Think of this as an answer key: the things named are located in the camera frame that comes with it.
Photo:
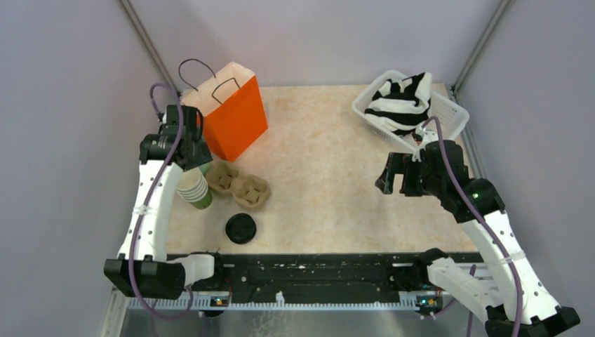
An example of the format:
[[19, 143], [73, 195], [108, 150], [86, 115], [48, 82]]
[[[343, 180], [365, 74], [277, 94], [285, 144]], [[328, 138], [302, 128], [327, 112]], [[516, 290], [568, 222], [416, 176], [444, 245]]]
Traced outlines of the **stack of green paper cups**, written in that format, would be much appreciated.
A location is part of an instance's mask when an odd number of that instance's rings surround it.
[[201, 167], [185, 171], [176, 187], [178, 195], [196, 209], [206, 209], [211, 205], [212, 194]]

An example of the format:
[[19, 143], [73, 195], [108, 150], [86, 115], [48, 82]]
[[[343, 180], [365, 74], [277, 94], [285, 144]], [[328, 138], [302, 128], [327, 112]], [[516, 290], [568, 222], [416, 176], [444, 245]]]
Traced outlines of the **stack of black cup lids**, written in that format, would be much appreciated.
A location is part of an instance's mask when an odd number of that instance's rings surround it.
[[225, 234], [235, 244], [247, 244], [256, 235], [257, 226], [247, 213], [232, 216], [225, 225]]

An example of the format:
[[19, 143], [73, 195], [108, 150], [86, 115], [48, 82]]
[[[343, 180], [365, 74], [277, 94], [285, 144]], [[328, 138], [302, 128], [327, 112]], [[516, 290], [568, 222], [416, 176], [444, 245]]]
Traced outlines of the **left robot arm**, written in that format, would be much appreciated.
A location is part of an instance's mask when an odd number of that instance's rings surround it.
[[140, 143], [139, 183], [131, 223], [116, 258], [103, 272], [128, 297], [174, 300], [199, 281], [219, 289], [225, 271], [208, 253], [169, 260], [170, 212], [183, 173], [212, 161], [202, 136], [203, 116], [195, 107], [169, 105], [157, 133]]

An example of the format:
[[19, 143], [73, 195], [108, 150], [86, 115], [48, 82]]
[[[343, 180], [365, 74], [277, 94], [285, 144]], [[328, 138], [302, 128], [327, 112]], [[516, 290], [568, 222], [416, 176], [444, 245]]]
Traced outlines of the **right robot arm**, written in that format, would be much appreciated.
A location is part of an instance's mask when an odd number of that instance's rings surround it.
[[557, 336], [580, 323], [536, 275], [509, 222], [504, 202], [485, 178], [472, 178], [452, 140], [427, 143], [415, 154], [392, 152], [375, 186], [384, 194], [436, 197], [473, 241], [495, 282], [490, 289], [438, 248], [416, 255], [411, 279], [420, 289], [447, 291], [484, 325], [489, 336]]

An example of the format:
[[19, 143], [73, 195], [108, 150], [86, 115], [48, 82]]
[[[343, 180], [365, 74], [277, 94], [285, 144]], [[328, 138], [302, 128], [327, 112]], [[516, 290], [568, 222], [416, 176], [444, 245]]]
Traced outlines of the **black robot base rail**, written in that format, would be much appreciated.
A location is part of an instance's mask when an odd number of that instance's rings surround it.
[[230, 293], [233, 303], [396, 303], [402, 292], [428, 291], [413, 267], [416, 253], [215, 253], [215, 274], [193, 291]]

